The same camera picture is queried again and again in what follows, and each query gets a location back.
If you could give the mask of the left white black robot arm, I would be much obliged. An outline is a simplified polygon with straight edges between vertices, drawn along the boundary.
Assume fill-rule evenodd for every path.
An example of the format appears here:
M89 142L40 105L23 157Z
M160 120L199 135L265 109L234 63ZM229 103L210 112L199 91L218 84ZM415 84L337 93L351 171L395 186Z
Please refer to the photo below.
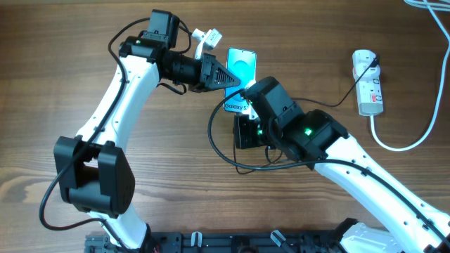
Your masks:
M117 72L89 121L76 136L60 137L54 146L57 175L51 187L59 188L62 200L87 213L91 222L100 223L116 251L161 250L131 203L136 181L124 153L149 95L160 86L184 94L239 84L211 54L221 33L188 32L188 39L198 42L188 57L175 48L179 31L186 30L176 15L154 10L148 28L112 53Z

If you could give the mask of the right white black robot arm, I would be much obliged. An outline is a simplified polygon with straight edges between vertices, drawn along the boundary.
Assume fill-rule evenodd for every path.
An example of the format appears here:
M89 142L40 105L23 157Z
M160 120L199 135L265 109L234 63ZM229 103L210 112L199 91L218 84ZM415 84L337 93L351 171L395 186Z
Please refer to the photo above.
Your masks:
M404 252L448 252L449 215L430 206L383 169L328 113L304 112L274 77L238 95L259 122L250 135L336 183L391 233Z

